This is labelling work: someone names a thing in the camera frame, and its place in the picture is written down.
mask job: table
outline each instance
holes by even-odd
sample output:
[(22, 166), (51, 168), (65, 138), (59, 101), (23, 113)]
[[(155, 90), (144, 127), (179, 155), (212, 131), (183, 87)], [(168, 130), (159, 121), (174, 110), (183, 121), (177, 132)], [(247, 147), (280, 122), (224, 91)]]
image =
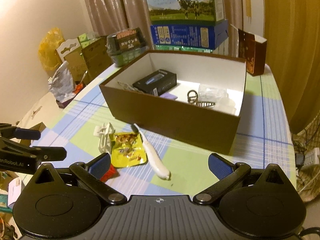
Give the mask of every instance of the table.
[[(96, 125), (111, 122), (116, 131), (131, 131), (130, 125), (116, 120), (110, 113), (99, 84), (116, 72), (109, 67), (92, 81), (62, 114), (43, 132), (35, 146), (62, 146), (67, 158), (52, 162), (56, 168), (88, 162), (100, 154), (99, 138), (93, 136)], [(193, 197), (218, 179), (209, 171), (210, 151), (147, 131), (147, 139), (171, 171), (170, 181), (159, 179), (150, 165), (118, 169), (120, 176), (107, 184), (130, 195), (181, 195)], [(252, 168), (265, 168), (277, 163), (296, 186), (295, 158), (288, 121), (270, 68), (252, 77), (247, 74), (243, 108), (237, 134), (227, 160), (248, 163)], [(27, 183), (30, 176), (24, 176)]]

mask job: curtain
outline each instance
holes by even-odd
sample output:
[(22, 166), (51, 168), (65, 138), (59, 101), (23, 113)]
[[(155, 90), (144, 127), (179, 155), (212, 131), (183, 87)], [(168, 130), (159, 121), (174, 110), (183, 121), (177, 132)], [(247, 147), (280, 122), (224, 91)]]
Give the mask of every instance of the curtain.
[(238, 29), (243, 29), (242, 0), (223, 0), (225, 18), (229, 21), (229, 56), (238, 57)]
[(266, 63), (291, 132), (320, 111), (320, 0), (265, 0)]
[(146, 0), (85, 0), (85, 3), (93, 30), (100, 35), (140, 27), (151, 44)]
[(147, 0), (124, 0), (124, 8), (130, 28), (140, 27), (148, 44), (151, 45), (151, 32), (149, 28), (151, 22)]

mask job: open cardboard box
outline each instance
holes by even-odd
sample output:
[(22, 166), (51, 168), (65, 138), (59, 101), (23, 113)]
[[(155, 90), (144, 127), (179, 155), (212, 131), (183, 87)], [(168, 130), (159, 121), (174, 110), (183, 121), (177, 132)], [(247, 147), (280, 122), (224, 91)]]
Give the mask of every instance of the open cardboard box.
[[(158, 69), (177, 74), (170, 93), (176, 101), (123, 90)], [(182, 51), (147, 51), (100, 85), (112, 115), (127, 123), (207, 150), (228, 154), (238, 127), (246, 81), (245, 60)], [(191, 89), (206, 84), (227, 89), (234, 111), (225, 113), (187, 103)]]
[[(29, 129), (36, 130), (36, 131), (39, 131), (40, 133), (42, 133), (45, 128), (46, 128), (45, 124), (43, 122), (41, 122), (41, 123), (36, 124), (33, 127), (30, 127)], [(33, 142), (33, 140), (25, 140), (25, 139), (20, 140), (20, 143), (25, 146), (30, 146), (32, 142)]]
[(83, 81), (84, 84), (88, 85), (100, 73), (112, 65), (112, 60), (107, 53), (106, 44), (107, 38), (101, 37), (84, 49), (79, 47), (64, 57), (69, 63), (68, 69), (75, 82), (80, 82), (84, 73), (88, 71)]

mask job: yellow plastic bag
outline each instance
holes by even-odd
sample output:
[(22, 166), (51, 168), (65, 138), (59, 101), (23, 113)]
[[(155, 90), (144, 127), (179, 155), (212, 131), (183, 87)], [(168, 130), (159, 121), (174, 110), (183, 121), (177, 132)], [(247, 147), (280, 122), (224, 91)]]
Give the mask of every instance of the yellow plastic bag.
[(62, 31), (52, 28), (40, 42), (38, 56), (45, 71), (55, 71), (62, 64), (56, 49), (64, 41)]

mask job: brown gift box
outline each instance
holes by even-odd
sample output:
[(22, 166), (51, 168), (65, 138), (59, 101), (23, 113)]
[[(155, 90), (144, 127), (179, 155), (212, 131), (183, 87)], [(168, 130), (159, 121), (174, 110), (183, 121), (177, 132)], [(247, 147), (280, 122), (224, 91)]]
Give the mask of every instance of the brown gift box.
[(112, 60), (107, 54), (106, 44), (107, 38), (101, 37), (84, 49), (80, 47), (64, 57), (69, 62), (68, 69), (75, 82), (80, 82), (84, 73), (88, 71), (84, 78), (84, 84), (87, 85), (112, 65)]
[[(36, 130), (39, 131), (40, 133), (46, 128), (45, 124), (43, 122), (36, 124), (35, 126), (29, 128), (31, 130)], [(25, 139), (21, 139), (20, 143), (25, 145), (25, 146), (30, 146), (31, 144), (31, 140), (25, 140)]]
[[(169, 93), (176, 101), (123, 90), (118, 82), (133, 84), (154, 71), (177, 74), (177, 86)], [(112, 115), (137, 123), (152, 132), (207, 150), (228, 154), (241, 115), (245, 89), (245, 60), (214, 54), (183, 51), (147, 51), (110, 76), (100, 89)], [(207, 84), (228, 90), (234, 113), (188, 104), (186, 84)]]
[(267, 40), (240, 29), (238, 33), (239, 57), (246, 60), (247, 72), (252, 76), (262, 75), (266, 63)]

